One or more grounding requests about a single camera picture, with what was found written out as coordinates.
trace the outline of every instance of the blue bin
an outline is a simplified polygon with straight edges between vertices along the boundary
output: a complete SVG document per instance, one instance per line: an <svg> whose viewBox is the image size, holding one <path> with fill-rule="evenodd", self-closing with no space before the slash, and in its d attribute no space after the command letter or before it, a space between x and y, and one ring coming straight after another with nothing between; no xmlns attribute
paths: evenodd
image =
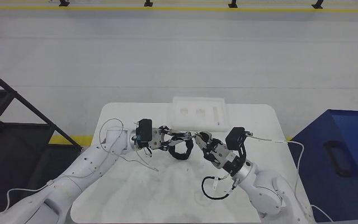
<svg viewBox="0 0 358 224"><path fill-rule="evenodd" d="M299 174L310 203L334 221L358 220L358 111L327 110L292 141L305 145ZM297 166L301 148L289 147Z"/></svg>

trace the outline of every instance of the wire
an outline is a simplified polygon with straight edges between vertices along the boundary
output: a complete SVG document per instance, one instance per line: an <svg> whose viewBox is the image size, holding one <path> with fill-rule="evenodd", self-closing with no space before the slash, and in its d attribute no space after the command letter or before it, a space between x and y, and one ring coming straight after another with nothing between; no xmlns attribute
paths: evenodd
<svg viewBox="0 0 358 224"><path fill-rule="evenodd" d="M111 120L117 120L117 121L119 121L119 122L121 123L121 125L122 125L122 130L121 130L121 133L119 134L119 136L118 136L118 137L116 138L116 140L114 141L114 143L111 145L110 149L107 151L107 150L105 150L105 148L103 147L103 143L102 143L102 141L101 141L101 133L102 133L102 129L103 129L103 127L105 126L105 124L107 124L107 123L108 123L109 121L111 121ZM120 119L118 119L118 118L108 119L108 120L106 120L106 121L103 123L103 125L101 126L100 132L99 132L99 134L98 134L98 140L99 140L99 142L100 142L101 148L102 148L105 152L107 152L107 155L106 155L105 159L101 162L101 164L98 166L98 170L100 169L100 167L102 166L102 164L107 160L107 158L108 158L108 156L109 156L109 154L110 154L110 152L111 152L111 150L112 150L112 147L115 145L115 143L117 142L117 140L121 137L121 135L122 135L122 133L123 133L123 129L124 129L123 122L122 122ZM64 175L64 176L67 176L67 177L69 177L69 178L87 178L87 177L91 176L94 172L96 172L96 170L93 170L90 174L88 174L88 175L86 175L86 176L72 176L72 175Z"/></svg>
<svg viewBox="0 0 358 224"><path fill-rule="evenodd" d="M229 193L227 193L226 195L224 195L224 196L222 196L222 197L219 197L219 198L211 197L211 196L209 196L209 195L205 192L205 190L204 190L204 182L205 182L207 179L213 179L213 180L214 180L215 177L214 177L214 176L206 176L206 177L202 180L202 182L201 182L201 190L202 190L202 192L204 193L204 195L205 195L207 198L209 198L209 199L211 199L211 200L223 200L223 199L227 198L227 197L230 195L230 193L235 189L235 187L232 186L231 190L230 190Z"/></svg>
<svg viewBox="0 0 358 224"><path fill-rule="evenodd" d="M293 143L293 144L298 144L302 147L301 149L301 153L300 153L300 156L298 157L298 161L297 161L297 173L296 173L296 183L295 183L295 188L294 188L294 195L295 195L295 198L296 200L298 201L298 204L300 205L302 211L304 211L304 208L300 202L300 200L297 198L297 195L296 195L296 190L297 190L297 184L298 184L298 178L299 178L299 169L300 169L300 163L301 163L301 158L302 158L302 155L303 155L303 152L304 152L304 145L302 143L299 143L299 142L295 142L295 141L281 141L281 140L273 140L273 139L267 139L267 138L258 138L258 137L255 137L255 136L251 136L249 134L246 134L247 137L250 137L250 138L254 138L254 139L257 139L257 140L263 140L263 141L269 141L269 142L275 142L275 143ZM335 223L331 218L330 216L328 216L325 212L323 212L320 208L318 208L317 206L311 204L311 207L314 207L316 209L318 209L320 212L322 212L325 216L327 216L327 218L332 222L332 223Z"/></svg>
<svg viewBox="0 0 358 224"><path fill-rule="evenodd" d="M137 162L137 163L141 164L142 166L145 166L145 167L147 167L147 168L149 168L149 169L151 169L151 170L154 170L154 171L156 171L156 172L159 172L159 170L158 170L157 168L150 167L149 165L147 166L147 165L145 165L145 164L139 162L138 160L127 160L127 159L126 159L125 157L123 157L123 156L119 156L119 157L121 157L122 159L124 159L124 160L127 161L127 162Z"/></svg>
<svg viewBox="0 0 358 224"><path fill-rule="evenodd" d="M322 209L318 208L317 206L311 204L312 208L316 208L317 210L319 210L320 212L322 212L329 220L330 222L332 222L333 224L335 224L335 222L330 218L330 216L328 216L325 212L322 211Z"/></svg>
<svg viewBox="0 0 358 224"><path fill-rule="evenodd" d="M298 157L298 162L297 162L296 183L295 183L295 188L294 188L294 194L295 194L295 197L296 197L296 190L297 190L297 184L298 184L298 178L299 178L299 169L300 169L301 158L302 158L302 155L303 155L303 152L304 152L304 145L302 143L295 142L295 141L286 141L286 140L281 141L281 140L273 140L273 139L268 139L268 138L258 138L258 137L255 137L255 136L251 136L249 134L247 134L246 136L250 137L250 138L257 139L257 140L269 141L269 142L275 142L275 143L293 143L293 144L298 144L298 145L300 145L302 147L301 154Z"/></svg>
<svg viewBox="0 0 358 224"><path fill-rule="evenodd" d="M49 186L49 185L51 185L51 184L53 184L53 181L52 181L52 180L48 181L45 186L43 186L42 188L39 188L39 189L37 189L37 190L31 190L31 189L25 189L25 188L13 188L13 189L8 190L7 193L6 193L6 199L7 199L6 208L5 208L4 211L2 211L2 212L0 212L0 213L4 213L4 212L6 212L6 211L9 209L9 207L10 207L10 192L11 192L11 191L13 191L13 190L23 190L23 191L26 191L26 192L39 192L40 190L46 188L47 186Z"/></svg>

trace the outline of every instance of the yellow stripe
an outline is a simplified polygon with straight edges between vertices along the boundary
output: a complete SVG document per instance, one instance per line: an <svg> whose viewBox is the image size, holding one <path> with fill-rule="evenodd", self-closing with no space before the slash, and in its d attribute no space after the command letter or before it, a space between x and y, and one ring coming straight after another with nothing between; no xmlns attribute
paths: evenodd
<svg viewBox="0 0 358 224"><path fill-rule="evenodd" d="M93 136L70 136L80 146L90 146ZM71 144L63 136L52 136L50 144Z"/></svg>
<svg viewBox="0 0 358 224"><path fill-rule="evenodd" d="M48 3L49 0L37 0L37 1L29 1L29 0L5 0L0 1L0 4L2 3ZM165 1L165 0L153 0L154 3L170 3L170 4L227 4L229 2L226 1L220 1L220 2L214 2L214 1ZM143 1L101 1L99 3L102 4L115 4L115 3L143 3ZM312 3L309 2L237 2L238 5L311 5ZM358 5L358 3L350 3L350 2L327 2L324 3L324 5L333 5L333 6L354 6Z"/></svg>
<svg viewBox="0 0 358 224"><path fill-rule="evenodd" d="M101 1L100 3L103 4L114 4L114 3L142 3L143 1ZM152 0L151 2L154 3L173 3L173 4L227 4L230 2L226 2L226 1L220 1L220 2L214 2L214 1L156 1L156 0ZM311 5L311 3L309 2L271 2L271 3L261 3L261 2L237 2L237 5L243 5L243 4L254 4L254 5L264 5L264 6L269 6L269 5ZM324 5L358 5L358 3L325 3Z"/></svg>
<svg viewBox="0 0 358 224"><path fill-rule="evenodd" d="M0 10L154 10L154 11L241 11L241 12L338 12L338 13L358 13L358 9L331 9L325 8L315 10L311 8L200 8L200 7L102 7L102 6L0 6Z"/></svg>

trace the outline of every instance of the white cable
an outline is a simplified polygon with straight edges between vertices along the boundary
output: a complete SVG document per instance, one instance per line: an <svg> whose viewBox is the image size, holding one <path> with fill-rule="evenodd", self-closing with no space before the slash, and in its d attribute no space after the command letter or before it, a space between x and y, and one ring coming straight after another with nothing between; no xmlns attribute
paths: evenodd
<svg viewBox="0 0 358 224"><path fill-rule="evenodd" d="M25 189L25 188L13 188L13 189L8 190L7 193L6 193L6 199L7 199L6 208L5 208L4 211L2 211L0 213L4 213L9 209L9 207L10 207L10 192L11 191L13 191L13 190L23 190L25 192L39 192L40 190L46 188L47 186L49 186L51 184L53 184L53 180L48 181L45 186L43 186L42 188L39 188L37 190L31 190L31 189Z"/></svg>
<svg viewBox="0 0 358 224"><path fill-rule="evenodd" d="M103 126L104 126L107 122L109 122L110 120L118 120L118 121L122 124L121 133L120 133L120 135L117 137L117 139L114 141L114 143L112 144L112 146L116 143L116 141L117 141L117 140L119 139L119 137L122 135L123 128L124 128L123 122L122 122L120 119L116 119L116 118L109 119L109 120L107 120L106 122L103 123L103 125L102 125L102 127L101 127L101 129L100 129L100 133L99 133L99 135L98 135L98 140L100 141L101 148L102 148L105 152L107 152L108 154L110 153L110 151L111 151L111 149L112 149L112 146L111 146L111 148L109 149L109 151L107 151L107 150L104 149L104 147L103 147L103 145L102 145L102 141L101 141L101 132L102 132ZM141 165L143 165L143 166L145 166L145 167L147 167L147 168L149 168L149 169L151 169L151 170L154 170L154 171L156 171L156 172L159 172L158 169L150 167L149 164L148 164L147 162L145 162L144 159L142 159L142 157L138 154L138 151L137 151L137 150L136 150L135 152L136 152L136 154L138 155L138 157L139 157L145 164L139 162L138 160L127 160L125 157L123 157L123 156L121 156L121 155L118 155L117 153L115 153L115 155L117 155L117 156L123 158L123 159L124 159L125 161L127 161L127 162L138 162L138 163L140 163Z"/></svg>
<svg viewBox="0 0 358 224"><path fill-rule="evenodd" d="M147 167L147 168L149 168L149 169L151 169L151 170L154 170L154 171L156 171L156 172L159 172L159 170L157 169L157 168L155 168L155 167L150 167L149 165L147 166L147 165L145 165L145 164L143 164L143 163L141 163L141 162L139 162L138 160L127 160L125 157L123 157L123 156L119 156L119 157L121 157L122 159L124 159L125 161L127 161L127 162L137 162L137 163L140 163L142 166L145 166L145 167Z"/></svg>
<svg viewBox="0 0 358 224"><path fill-rule="evenodd" d="M298 157L298 162L297 162L297 173L296 173L296 183L295 183L295 188L294 188L294 194L295 194L295 197L296 197L296 189L297 189L297 183L298 183L298 177L299 177L299 169L300 169L300 163L301 163L301 158L302 158L302 155L303 155L303 152L304 152L304 145L302 143L299 143L299 142L294 142L294 141L286 141L286 140L273 140L273 139L267 139L267 138L258 138L258 137L255 137L255 136L251 136L251 135L246 135L247 137L250 137L250 138L254 138L254 139L258 139L258 140L263 140L263 141L269 141L269 142L275 142L275 143L293 143L293 144L299 144L302 149L301 149L301 154L300 156Z"/></svg>
<svg viewBox="0 0 358 224"><path fill-rule="evenodd" d="M299 169L300 169L300 163L301 163L301 158L302 158L302 155L303 155L303 151L304 151L304 145L302 143L299 143L299 142L295 142L295 141L282 141L282 140L273 140L273 139L267 139L267 138L258 138L258 137L255 137L255 136L251 136L251 135L248 135L246 134L247 137L250 137L250 138L254 138L254 139L257 139L257 140L263 140L263 141L269 141L269 142L275 142L275 143L293 143L293 144L299 144L301 147L302 147L302 150L301 150L301 153L300 153L300 156L298 157L298 161L297 161L297 173L296 173L296 183L295 183L295 188L294 188L294 195L295 195L295 198L296 200L298 201L298 204L300 205L302 211L304 211L304 208L300 202L300 200L297 198L296 196L296 189L297 189L297 184L298 184L298 177L299 177ZM325 213L323 212L320 208L318 208L317 206L315 205L312 205L311 204L311 207L314 207L316 209L318 209L319 211L321 211L325 216L327 216L327 218L332 222L332 223L335 223L333 222L333 220Z"/></svg>
<svg viewBox="0 0 358 224"><path fill-rule="evenodd" d="M104 148L103 145L102 145L101 133L102 133L102 129L103 129L103 127L105 126L105 124L107 124L107 123L108 123L109 121L111 121L111 120L118 120L118 121L121 123L121 125L122 125L122 130L121 130L121 133L119 134L119 136L118 136L118 137L116 138L116 140L114 141L114 143L111 145L110 149L107 151L107 150L105 150L105 148ZM103 125L101 126L100 132L99 132L99 134L98 134L98 140L100 141L100 146L101 146L101 148L102 148L105 152L107 152L107 155L106 155L105 159L101 162L101 164L98 166L98 169L97 169L97 170L100 169L100 167L102 166L102 164L103 164L103 163L106 161L106 159L108 158L108 155L110 154L110 152L111 152L111 150L112 150L112 147L113 147L114 144L117 142L117 140L121 137L121 135L122 135L122 133L123 133L123 129L124 129L123 122L122 122L120 119L118 119L118 118L108 119L108 120L106 120L106 121L103 123ZM67 176L67 177L69 177L69 178L86 178L86 177L91 176L94 172L96 172L96 171L93 170L90 174L88 174L88 175L86 175L86 176L72 176L72 175L64 175L64 176Z"/></svg>
<svg viewBox="0 0 358 224"><path fill-rule="evenodd" d="M330 222L332 222L333 224L335 224L335 222L330 218L330 216L328 216L325 212L323 212L320 208L318 208L317 206L311 204L312 208L316 208L317 210L319 210L320 212L322 212L329 220Z"/></svg>

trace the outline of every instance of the white table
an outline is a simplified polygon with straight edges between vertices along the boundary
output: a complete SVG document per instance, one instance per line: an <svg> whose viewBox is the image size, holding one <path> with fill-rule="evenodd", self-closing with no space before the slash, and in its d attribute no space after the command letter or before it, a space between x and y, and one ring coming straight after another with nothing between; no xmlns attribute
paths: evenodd
<svg viewBox="0 0 358 224"><path fill-rule="evenodd" d="M167 108L170 104L109 103L102 109L92 144L98 144L101 125L110 118L119 118L126 128L135 128L143 118L153 120L153 126L169 124ZM255 136L284 139L274 109L268 105L227 104L232 127L245 127ZM105 127L119 125L108 122ZM215 138L225 140L228 133L213 133ZM295 184L296 167L287 144L245 141L247 158L261 168L272 169ZM176 146L183 152L185 144ZM145 157L148 163L159 169L152 171L136 162L120 159L102 178L92 184L73 203L71 217L77 223L261 223L256 210L251 206L246 193L237 188L225 200L207 199L201 192L201 181L206 176L224 176L202 156L195 145L186 161L175 160L168 152L156 150L153 157ZM138 157L135 153L126 155ZM216 191L213 182L207 181L205 189L218 197L229 190L232 181L227 178L219 182ZM298 197L309 205L301 182Z"/></svg>

